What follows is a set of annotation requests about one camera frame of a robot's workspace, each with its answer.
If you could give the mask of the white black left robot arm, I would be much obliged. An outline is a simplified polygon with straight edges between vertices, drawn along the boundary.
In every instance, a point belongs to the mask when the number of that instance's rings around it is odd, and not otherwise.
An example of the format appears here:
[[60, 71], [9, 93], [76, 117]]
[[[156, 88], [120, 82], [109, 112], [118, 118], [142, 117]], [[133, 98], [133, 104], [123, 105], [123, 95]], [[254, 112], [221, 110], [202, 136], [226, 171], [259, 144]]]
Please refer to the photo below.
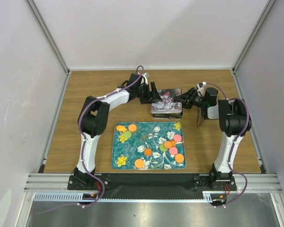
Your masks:
[[90, 189], [95, 181], [95, 156], [100, 136], [107, 127], [109, 112], [136, 98], [141, 104], [151, 104], [161, 100], [154, 82], [148, 81], [148, 73], [132, 73], [114, 91], [99, 97], [88, 96], [78, 118], [81, 135], [79, 161], [73, 171], [73, 182], [83, 189]]

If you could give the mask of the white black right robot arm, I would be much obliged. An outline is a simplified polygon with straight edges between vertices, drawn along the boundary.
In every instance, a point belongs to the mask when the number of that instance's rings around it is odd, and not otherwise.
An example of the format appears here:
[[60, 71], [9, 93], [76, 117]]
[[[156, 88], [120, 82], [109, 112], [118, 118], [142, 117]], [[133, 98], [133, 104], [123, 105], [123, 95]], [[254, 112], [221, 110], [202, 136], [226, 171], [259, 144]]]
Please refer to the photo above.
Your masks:
[[219, 99], [218, 94], [219, 90], [214, 87], [199, 86], [173, 97], [185, 109], [198, 107], [204, 120], [219, 121], [222, 132], [219, 154], [208, 176], [194, 178], [197, 187], [204, 186], [213, 191], [235, 188], [233, 162], [240, 142], [252, 126], [244, 100]]

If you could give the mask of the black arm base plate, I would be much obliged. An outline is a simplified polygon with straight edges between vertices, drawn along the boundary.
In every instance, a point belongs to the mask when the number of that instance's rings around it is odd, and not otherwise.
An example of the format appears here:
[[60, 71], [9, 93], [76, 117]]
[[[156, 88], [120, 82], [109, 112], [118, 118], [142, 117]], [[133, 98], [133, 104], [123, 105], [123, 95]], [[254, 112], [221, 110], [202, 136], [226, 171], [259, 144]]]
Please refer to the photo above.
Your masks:
[[189, 200], [203, 198], [204, 192], [237, 189], [234, 177], [215, 182], [208, 174], [98, 174], [97, 178], [104, 183], [103, 199]]

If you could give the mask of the snowman cookie tin lid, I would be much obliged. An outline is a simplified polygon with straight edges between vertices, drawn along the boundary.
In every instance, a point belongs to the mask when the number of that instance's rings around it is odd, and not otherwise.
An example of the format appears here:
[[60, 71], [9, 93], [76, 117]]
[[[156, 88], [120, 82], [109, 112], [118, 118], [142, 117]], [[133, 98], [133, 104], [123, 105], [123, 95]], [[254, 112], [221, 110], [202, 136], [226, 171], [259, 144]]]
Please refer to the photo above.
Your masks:
[[178, 114], [182, 112], [182, 104], [174, 100], [175, 96], [182, 94], [180, 88], [160, 89], [158, 94], [161, 100], [151, 104], [152, 114]]

